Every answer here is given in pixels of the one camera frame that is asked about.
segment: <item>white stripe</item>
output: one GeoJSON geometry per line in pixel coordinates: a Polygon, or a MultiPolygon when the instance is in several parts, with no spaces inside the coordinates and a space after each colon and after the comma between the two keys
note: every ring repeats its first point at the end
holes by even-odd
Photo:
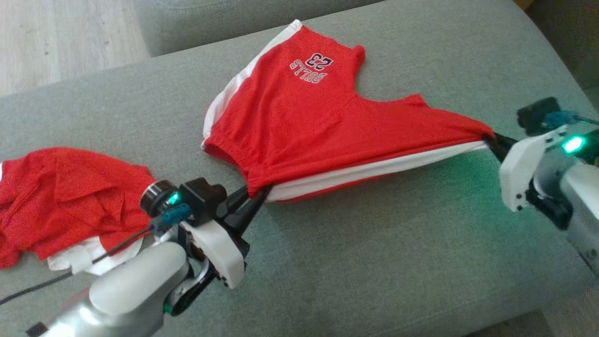
{"type": "Polygon", "coordinates": [[[254,71],[254,68],[256,67],[256,64],[262,55],[266,54],[275,46],[290,39],[290,37],[297,33],[301,28],[302,23],[299,20],[293,21],[281,33],[273,38],[266,45],[266,47],[264,47],[264,49],[262,49],[262,51],[256,55],[256,57],[245,68],[243,68],[241,72],[239,72],[239,74],[229,81],[224,90],[216,96],[214,101],[212,101],[210,104],[210,107],[208,107],[208,111],[206,111],[206,118],[204,119],[204,141],[210,137],[212,126],[219,121],[220,117],[222,117],[227,106],[229,105],[229,102],[231,101],[231,98],[239,90],[243,81],[252,75],[252,72],[254,71]]]}
{"type": "Polygon", "coordinates": [[[465,152],[486,148],[485,142],[471,142],[378,161],[376,163],[315,174],[310,177],[276,185],[268,195],[267,201],[289,200],[344,183],[415,169],[416,167],[432,164],[465,152]]]}

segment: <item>gray sofa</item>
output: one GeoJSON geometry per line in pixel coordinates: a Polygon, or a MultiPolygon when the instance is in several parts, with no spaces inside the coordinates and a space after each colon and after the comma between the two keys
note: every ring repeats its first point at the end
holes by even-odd
{"type": "MultiPolygon", "coordinates": [[[[515,111],[546,96],[593,113],[511,0],[388,0],[304,23],[365,47],[363,97],[420,92],[434,107],[516,138],[524,133],[515,111]]],[[[73,146],[146,165],[158,179],[242,186],[235,168],[201,151],[204,112],[280,30],[3,97],[0,161],[73,146]]],[[[211,284],[158,336],[461,336],[596,284],[546,218],[502,205],[497,172],[493,155],[477,151],[267,204],[246,233],[241,287],[211,284]]],[[[0,275],[6,294],[54,273],[27,256],[0,275]]],[[[92,280],[76,275],[0,306],[2,335],[51,316],[92,280]]]]}

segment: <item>red garment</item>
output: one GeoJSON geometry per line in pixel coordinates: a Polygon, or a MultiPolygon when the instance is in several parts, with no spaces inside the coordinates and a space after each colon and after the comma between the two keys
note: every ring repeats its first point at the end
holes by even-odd
{"type": "Polygon", "coordinates": [[[0,165],[1,268],[22,251],[42,260],[94,236],[108,251],[147,227],[139,200],[154,179],[145,166],[71,148],[0,165]]]}
{"type": "MultiPolygon", "coordinates": [[[[388,102],[360,97],[354,80],[364,58],[362,46],[343,46],[296,20],[208,108],[204,150],[237,165],[251,196],[271,183],[274,195],[278,184],[357,167],[350,179],[319,180],[275,199],[284,200],[387,172],[366,164],[424,152],[439,157],[438,149],[476,148],[493,135],[482,122],[430,108],[418,94],[388,102]],[[365,170],[372,172],[360,174],[365,170]]],[[[415,160],[408,168],[430,163],[415,160]]]]}

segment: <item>red shorts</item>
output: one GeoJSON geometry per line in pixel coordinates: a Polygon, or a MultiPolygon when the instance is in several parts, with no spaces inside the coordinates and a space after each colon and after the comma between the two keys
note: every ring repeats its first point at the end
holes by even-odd
{"type": "Polygon", "coordinates": [[[204,150],[236,165],[250,195],[290,200],[484,146],[482,122],[418,94],[379,102],[354,91],[364,48],[294,21],[212,102],[204,150]]]}

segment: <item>clothing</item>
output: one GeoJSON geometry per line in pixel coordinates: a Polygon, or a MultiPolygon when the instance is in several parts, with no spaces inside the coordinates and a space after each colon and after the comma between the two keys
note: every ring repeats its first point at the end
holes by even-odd
{"type": "Polygon", "coordinates": [[[365,58],[294,21],[212,102],[204,150],[235,164],[250,196],[291,200],[483,146],[482,122],[419,95],[379,102],[354,91],[365,58]]]}
{"type": "Polygon", "coordinates": [[[108,251],[147,227],[139,199],[154,179],[91,151],[49,148],[1,165],[0,267],[22,251],[40,260],[90,237],[108,251]]]}

